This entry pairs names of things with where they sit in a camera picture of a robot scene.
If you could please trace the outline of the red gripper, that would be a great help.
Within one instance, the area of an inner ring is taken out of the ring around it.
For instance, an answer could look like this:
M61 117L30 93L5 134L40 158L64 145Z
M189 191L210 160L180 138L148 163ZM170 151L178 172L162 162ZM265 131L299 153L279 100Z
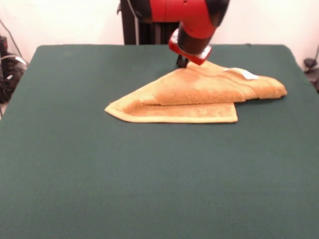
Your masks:
M178 45L177 39L178 39L179 29L176 29L173 34L171 35L168 46L171 51L176 53L178 55L176 65L177 67L183 67L186 68L189 62L195 63L197 65L202 65L210 55L212 51L212 47L210 45L206 46L202 52L198 55L192 55L185 53Z

